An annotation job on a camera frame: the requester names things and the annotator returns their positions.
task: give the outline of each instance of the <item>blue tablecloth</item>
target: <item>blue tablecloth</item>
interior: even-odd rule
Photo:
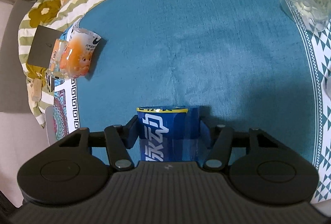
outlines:
[[[80,27],[105,40],[77,79],[80,126],[125,124],[138,106],[200,105],[214,124],[262,128],[300,153],[319,170],[313,202],[331,198],[329,28],[298,28],[279,0],[106,0]]]

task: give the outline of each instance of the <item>blue cup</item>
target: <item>blue cup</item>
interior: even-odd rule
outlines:
[[[138,107],[142,161],[197,161],[199,107]]]

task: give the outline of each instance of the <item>white geometric pattern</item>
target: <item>white geometric pattern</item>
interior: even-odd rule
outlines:
[[[313,165],[318,169],[319,184],[312,203],[331,199],[331,100],[326,82],[331,75],[330,24],[322,33],[313,35],[298,27],[307,52],[315,91],[316,135]]]

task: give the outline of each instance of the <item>yellow rim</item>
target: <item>yellow rim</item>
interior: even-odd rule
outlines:
[[[175,108],[172,110],[161,109],[161,108],[142,108],[137,107],[138,112],[149,112],[149,113],[187,113],[188,108]]]

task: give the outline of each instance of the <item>black card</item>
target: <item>black card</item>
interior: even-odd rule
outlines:
[[[27,63],[48,68],[55,40],[61,35],[61,31],[39,25],[32,41]]]

